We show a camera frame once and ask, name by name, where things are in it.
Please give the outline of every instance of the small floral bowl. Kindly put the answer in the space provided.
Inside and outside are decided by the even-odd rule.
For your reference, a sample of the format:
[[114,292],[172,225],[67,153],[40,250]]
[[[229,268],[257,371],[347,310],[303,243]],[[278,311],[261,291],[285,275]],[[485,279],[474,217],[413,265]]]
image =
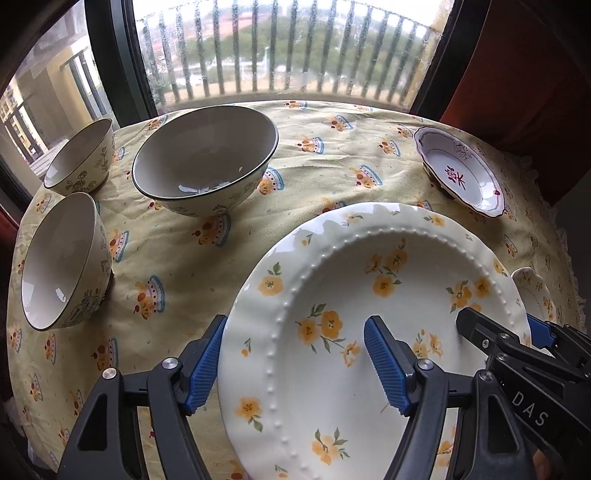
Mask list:
[[187,216],[227,212],[261,181],[279,142],[266,115],[243,106],[201,108],[144,142],[131,169],[135,187]]
[[96,190],[111,167],[113,120],[102,118],[79,131],[49,165],[43,186],[60,195]]
[[67,196],[33,236],[22,271],[21,297],[35,330],[80,323],[99,308],[111,277],[111,252],[92,197]]

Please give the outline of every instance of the floral plate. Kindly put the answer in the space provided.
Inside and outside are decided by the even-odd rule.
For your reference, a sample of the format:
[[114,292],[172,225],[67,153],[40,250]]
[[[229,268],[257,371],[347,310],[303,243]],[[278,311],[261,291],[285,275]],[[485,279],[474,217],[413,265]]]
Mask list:
[[[388,406],[365,320],[381,315],[418,357],[473,375],[485,355],[456,333],[457,311],[522,338],[518,298],[478,237],[420,207],[358,203],[302,224],[255,267],[223,334],[219,400],[241,463],[258,480],[383,478],[406,419]],[[433,478],[445,477],[455,421],[450,410]]]
[[414,140],[425,167],[455,198],[483,215],[503,215],[505,198],[499,181],[477,152],[433,127],[419,128]]
[[540,320],[556,323],[556,307],[544,279],[531,267],[518,268],[511,278],[517,286],[525,311]]

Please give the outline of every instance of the printed tablecloth pattern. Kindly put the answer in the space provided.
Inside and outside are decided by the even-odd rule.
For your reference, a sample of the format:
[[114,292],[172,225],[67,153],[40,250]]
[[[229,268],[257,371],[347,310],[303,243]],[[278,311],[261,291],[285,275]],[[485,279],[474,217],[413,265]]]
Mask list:
[[[27,209],[9,291],[9,365],[27,436],[55,470],[103,369],[145,371],[178,355],[188,341],[201,336],[215,314],[229,313],[251,270],[280,238],[343,205],[401,202],[453,218],[479,236],[509,272],[533,267],[550,289],[556,320],[578,325],[567,254],[537,187],[513,157],[455,128],[404,113],[324,102],[246,105],[275,121],[280,143],[258,189],[218,217],[170,212],[140,194],[131,179],[142,143],[187,111],[116,133],[109,178],[92,193],[111,242],[115,284],[100,310],[81,325],[37,332],[25,319],[21,274],[27,248],[61,196],[41,187]],[[507,207],[501,218],[472,212],[429,181],[413,139],[424,125],[452,133],[486,159],[503,187]],[[157,292],[155,303],[148,301],[147,291]],[[147,408],[140,408],[139,419],[151,478],[164,478]],[[189,423],[214,480],[248,477],[224,431],[216,388]],[[446,457],[438,459],[434,477],[444,477]]]

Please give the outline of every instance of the red chinese character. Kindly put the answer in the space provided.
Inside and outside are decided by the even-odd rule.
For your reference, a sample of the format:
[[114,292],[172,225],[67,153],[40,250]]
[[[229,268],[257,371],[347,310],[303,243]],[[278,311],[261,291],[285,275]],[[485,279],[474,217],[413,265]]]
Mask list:
[[449,165],[446,168],[445,173],[447,173],[447,178],[450,179],[453,183],[457,182],[457,184],[459,186],[461,186],[464,190],[466,190],[466,187],[464,186],[464,175],[460,175],[458,172],[456,172],[456,170],[454,170],[453,168],[451,168]]

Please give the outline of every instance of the blue gripper pad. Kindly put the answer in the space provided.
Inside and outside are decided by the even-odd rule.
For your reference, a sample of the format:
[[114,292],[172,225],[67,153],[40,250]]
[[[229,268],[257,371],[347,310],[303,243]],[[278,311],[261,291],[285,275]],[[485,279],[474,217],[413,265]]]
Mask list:
[[220,356],[222,333],[225,324],[226,319],[224,319],[213,334],[195,370],[191,374],[189,395],[185,401],[185,406],[191,413],[195,413],[199,407],[205,405],[209,392],[211,392],[213,383],[216,380],[217,360]]
[[371,318],[366,320],[363,327],[363,341],[379,380],[382,382],[388,402],[396,407],[401,415],[409,415],[412,404],[407,397],[405,376],[382,333]]
[[552,335],[549,325],[529,313],[527,314],[527,322],[530,324],[531,343],[533,346],[539,349],[550,349],[554,346],[556,337]]

